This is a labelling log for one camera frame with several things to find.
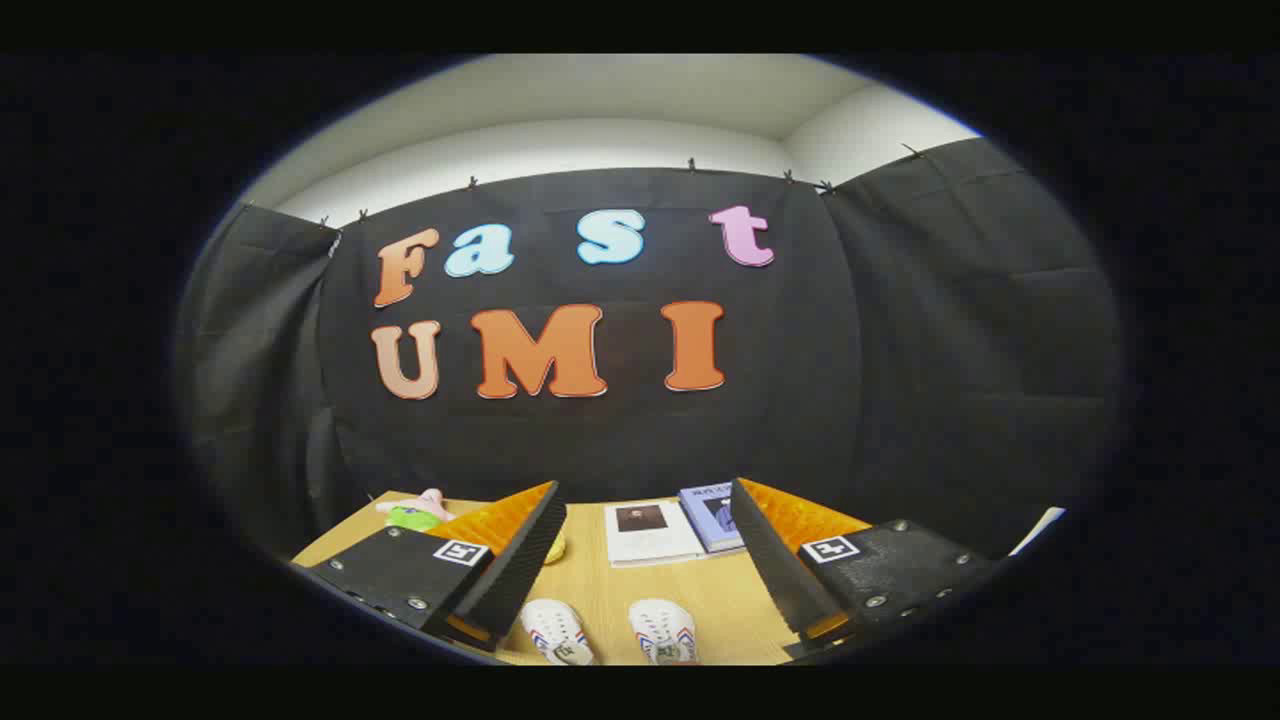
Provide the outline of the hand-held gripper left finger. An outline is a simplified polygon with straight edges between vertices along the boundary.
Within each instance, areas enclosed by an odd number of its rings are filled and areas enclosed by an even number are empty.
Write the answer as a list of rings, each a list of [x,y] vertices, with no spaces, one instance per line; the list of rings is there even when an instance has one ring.
[[[413,632],[493,651],[567,516],[552,480],[430,530],[385,527],[306,571]]]

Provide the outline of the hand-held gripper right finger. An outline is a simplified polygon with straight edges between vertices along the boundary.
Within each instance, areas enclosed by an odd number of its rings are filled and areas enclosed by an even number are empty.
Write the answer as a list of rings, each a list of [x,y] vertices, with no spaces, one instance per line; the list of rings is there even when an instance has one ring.
[[[983,553],[905,519],[870,524],[746,478],[730,510],[780,616],[788,652],[867,646],[975,589]]]

